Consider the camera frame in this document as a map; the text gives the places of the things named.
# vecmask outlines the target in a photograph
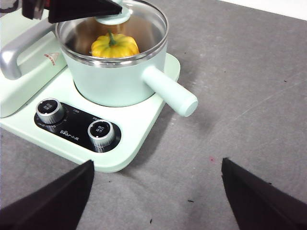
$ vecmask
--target stainless steel rim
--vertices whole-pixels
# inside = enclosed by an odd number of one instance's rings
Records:
[[[150,49],[148,49],[148,50],[146,50],[146,51],[144,51],[140,54],[130,56],[130,57],[120,57],[120,58],[103,58],[103,57],[93,57],[93,56],[82,55],[82,54],[79,54],[77,52],[72,51],[65,44],[60,42],[62,50],[65,52],[66,55],[68,55],[69,57],[71,57],[72,59],[74,59],[74,60],[76,60],[80,63],[86,64],[86,65],[89,65],[89,66],[100,67],[100,68],[118,68],[118,67],[133,66],[133,65],[139,64],[143,61],[147,61],[147,60],[151,59],[152,57],[154,57],[167,44],[167,35],[168,35],[168,20],[167,20],[167,17],[158,7],[152,5],[151,3],[148,3],[148,2],[143,1],[143,0],[134,0],[134,1],[141,2],[141,3],[144,3],[146,5],[149,5],[153,8],[155,8],[163,16],[164,22],[165,22],[165,25],[166,25],[166,32],[165,32],[164,37],[161,39],[161,41],[158,44],[156,44],[152,48],[150,48]],[[57,23],[55,32],[56,32],[57,39],[60,41],[60,39],[59,39],[59,28],[60,28],[60,25],[59,25],[59,23]]]

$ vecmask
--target pepper stem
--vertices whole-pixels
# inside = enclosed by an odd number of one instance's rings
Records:
[[[114,37],[111,33],[111,30],[107,30],[107,32],[109,33],[109,37],[110,37],[110,42],[109,42],[109,46],[113,46],[116,44],[116,41],[114,40]]]

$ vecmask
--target pot handle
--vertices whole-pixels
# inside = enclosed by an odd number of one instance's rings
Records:
[[[156,67],[146,68],[143,80],[179,115],[190,116],[197,108],[197,97]]]
[[[18,56],[49,32],[55,33],[55,24],[50,24],[48,20],[45,19],[2,48],[0,51],[0,66],[3,75],[10,80],[20,78],[22,74],[17,65]]]

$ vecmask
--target pot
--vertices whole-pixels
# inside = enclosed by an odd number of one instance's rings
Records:
[[[5,49],[13,58],[7,60],[1,55],[2,72],[11,80],[19,78],[18,55],[53,31],[77,90],[89,101],[122,107],[140,103],[157,93],[181,116],[191,115],[198,105],[197,97],[163,73],[168,35],[166,16],[142,0],[124,0],[123,6],[128,8],[130,18],[121,24],[101,24],[92,17],[57,23],[54,31],[54,25],[40,22],[27,33],[29,38],[18,49]],[[91,44],[108,31],[133,37],[140,53],[120,58],[91,56]]]

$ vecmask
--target pot lid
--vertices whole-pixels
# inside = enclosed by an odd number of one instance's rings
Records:
[[[129,19],[120,24],[103,24],[99,18],[89,17],[60,22],[56,27],[56,36],[66,54],[74,59],[114,63],[133,61],[153,55],[166,43],[168,23],[165,15],[155,6],[142,0],[123,0],[123,9],[129,12]],[[123,34],[134,38],[139,54],[129,57],[103,58],[91,55],[92,43],[108,32]]]

